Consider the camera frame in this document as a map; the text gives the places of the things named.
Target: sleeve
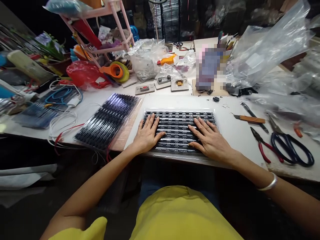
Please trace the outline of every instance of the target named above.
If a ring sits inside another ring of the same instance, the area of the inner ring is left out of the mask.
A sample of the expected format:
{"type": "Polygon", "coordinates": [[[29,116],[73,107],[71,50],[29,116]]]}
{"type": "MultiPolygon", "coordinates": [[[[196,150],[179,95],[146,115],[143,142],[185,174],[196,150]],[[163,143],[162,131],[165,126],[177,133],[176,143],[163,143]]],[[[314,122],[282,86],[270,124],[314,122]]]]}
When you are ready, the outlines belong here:
{"type": "Polygon", "coordinates": [[[107,219],[99,217],[85,231],[77,228],[68,228],[58,232],[49,240],[103,240],[106,226],[107,219]]]}

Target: person's right hand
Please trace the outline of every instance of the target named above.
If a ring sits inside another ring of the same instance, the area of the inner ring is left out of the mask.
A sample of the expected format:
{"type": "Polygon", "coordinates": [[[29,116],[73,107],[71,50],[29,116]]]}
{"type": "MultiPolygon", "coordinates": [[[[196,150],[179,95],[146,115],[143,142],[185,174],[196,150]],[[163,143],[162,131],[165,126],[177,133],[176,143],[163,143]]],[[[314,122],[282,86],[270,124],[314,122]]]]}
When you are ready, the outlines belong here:
{"type": "Polygon", "coordinates": [[[189,129],[196,135],[203,145],[197,142],[189,143],[190,146],[200,150],[204,155],[216,161],[231,164],[235,157],[241,155],[240,152],[230,147],[227,140],[220,134],[218,128],[211,122],[205,123],[201,118],[194,119],[197,125],[196,130],[191,125],[189,129]]]}

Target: blue-handled scissors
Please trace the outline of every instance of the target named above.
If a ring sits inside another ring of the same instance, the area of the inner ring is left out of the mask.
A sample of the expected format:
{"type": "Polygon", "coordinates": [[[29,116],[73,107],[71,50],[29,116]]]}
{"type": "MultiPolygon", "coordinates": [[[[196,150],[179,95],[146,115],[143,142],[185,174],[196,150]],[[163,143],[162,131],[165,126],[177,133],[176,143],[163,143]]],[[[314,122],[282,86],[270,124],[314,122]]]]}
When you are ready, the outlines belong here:
{"type": "Polygon", "coordinates": [[[271,116],[269,114],[268,114],[268,116],[269,116],[269,121],[270,121],[271,127],[273,129],[273,133],[271,134],[271,145],[277,151],[277,153],[281,156],[281,158],[291,164],[298,163],[303,167],[311,167],[314,164],[314,158],[313,158],[313,155],[311,154],[311,152],[309,151],[309,149],[307,149],[306,146],[304,146],[301,142],[296,140],[291,135],[285,134],[279,128],[279,126],[273,121],[273,119],[271,118],[271,116]],[[287,154],[290,156],[291,159],[287,158],[285,155],[283,155],[279,151],[278,147],[276,146],[276,141],[287,152],[287,154]],[[299,155],[297,154],[296,150],[293,147],[293,143],[295,145],[297,145],[299,148],[301,148],[304,151],[304,153],[307,155],[307,157],[308,157],[307,163],[304,162],[299,157],[299,155]]]}

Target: pliers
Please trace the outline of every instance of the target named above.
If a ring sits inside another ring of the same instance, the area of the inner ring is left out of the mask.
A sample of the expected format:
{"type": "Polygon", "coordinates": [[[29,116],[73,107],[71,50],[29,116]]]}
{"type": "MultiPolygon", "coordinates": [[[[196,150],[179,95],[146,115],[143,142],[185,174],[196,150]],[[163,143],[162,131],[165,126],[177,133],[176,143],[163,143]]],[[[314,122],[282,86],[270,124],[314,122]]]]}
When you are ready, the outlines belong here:
{"type": "Polygon", "coordinates": [[[252,127],[250,127],[251,128],[251,131],[252,131],[252,134],[253,134],[253,136],[255,137],[255,139],[258,141],[258,143],[259,143],[259,150],[260,150],[260,152],[261,152],[261,155],[262,155],[262,157],[263,157],[263,160],[265,161],[265,162],[267,162],[267,163],[271,163],[271,161],[267,158],[267,156],[264,154],[264,152],[263,152],[263,148],[262,148],[262,143],[267,147],[267,148],[269,148],[272,152],[274,152],[276,155],[277,155],[277,157],[279,158],[279,161],[281,162],[281,163],[283,163],[284,161],[283,161],[283,159],[280,157],[280,155],[276,152],[276,150],[271,146],[271,145],[269,145],[268,143],[266,143],[263,139],[262,139],[262,137],[259,135],[259,133],[257,133],[252,127]]]}

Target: silver bracelet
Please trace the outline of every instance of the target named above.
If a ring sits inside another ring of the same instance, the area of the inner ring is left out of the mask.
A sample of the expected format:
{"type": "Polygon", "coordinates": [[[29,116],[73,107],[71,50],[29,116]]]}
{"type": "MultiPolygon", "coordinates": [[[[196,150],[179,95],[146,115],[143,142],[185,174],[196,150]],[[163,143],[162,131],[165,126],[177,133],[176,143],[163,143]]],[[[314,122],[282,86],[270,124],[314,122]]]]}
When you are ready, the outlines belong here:
{"type": "Polygon", "coordinates": [[[277,175],[275,175],[274,173],[273,174],[273,181],[265,188],[258,188],[257,190],[259,191],[267,191],[271,188],[273,188],[276,184],[277,184],[277,181],[278,181],[278,178],[277,178],[277,175]]]}

